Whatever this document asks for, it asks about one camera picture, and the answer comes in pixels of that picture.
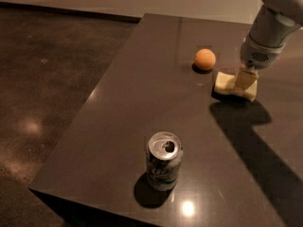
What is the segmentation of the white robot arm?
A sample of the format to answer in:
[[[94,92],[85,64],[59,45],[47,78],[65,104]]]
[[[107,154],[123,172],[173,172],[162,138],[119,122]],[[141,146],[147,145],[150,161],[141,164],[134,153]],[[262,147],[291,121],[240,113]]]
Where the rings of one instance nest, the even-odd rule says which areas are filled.
[[[303,26],[303,0],[261,0],[262,6],[241,46],[242,66],[234,92],[243,96],[258,78],[258,70],[274,63],[288,38]]]

